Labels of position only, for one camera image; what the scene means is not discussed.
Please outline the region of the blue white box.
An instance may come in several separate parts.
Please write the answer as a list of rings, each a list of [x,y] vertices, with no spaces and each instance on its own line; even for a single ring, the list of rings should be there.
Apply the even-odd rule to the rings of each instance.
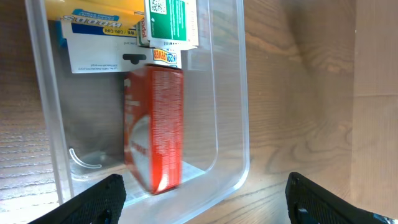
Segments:
[[[55,28],[72,73],[130,72],[147,63],[182,67],[180,50],[140,47],[135,37],[109,35],[105,27],[57,21]]]

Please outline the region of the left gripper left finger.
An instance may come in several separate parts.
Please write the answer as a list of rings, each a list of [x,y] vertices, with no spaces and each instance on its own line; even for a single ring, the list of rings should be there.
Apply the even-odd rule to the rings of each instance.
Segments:
[[[111,174],[29,224],[117,224],[125,200],[123,177]]]

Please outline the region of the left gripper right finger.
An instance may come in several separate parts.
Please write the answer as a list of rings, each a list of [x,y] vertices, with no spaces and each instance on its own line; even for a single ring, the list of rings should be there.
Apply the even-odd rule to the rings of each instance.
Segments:
[[[344,201],[298,172],[291,172],[285,188],[291,224],[397,224]]]

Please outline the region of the white green box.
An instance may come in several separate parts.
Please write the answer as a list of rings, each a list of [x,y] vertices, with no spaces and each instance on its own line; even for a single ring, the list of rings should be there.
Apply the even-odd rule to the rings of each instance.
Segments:
[[[157,49],[190,50],[199,46],[196,0],[145,0],[136,24],[137,44]]]

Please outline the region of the red box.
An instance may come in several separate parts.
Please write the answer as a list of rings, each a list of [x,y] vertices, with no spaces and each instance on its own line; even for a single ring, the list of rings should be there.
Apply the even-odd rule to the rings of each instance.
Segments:
[[[182,183],[183,70],[146,64],[124,79],[124,161],[142,188]]]

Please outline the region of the yellow blue box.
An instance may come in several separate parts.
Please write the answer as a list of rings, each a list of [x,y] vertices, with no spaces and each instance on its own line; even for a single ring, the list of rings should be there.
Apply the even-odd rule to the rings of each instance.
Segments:
[[[144,0],[45,0],[47,19],[72,23],[83,34],[135,37]]]

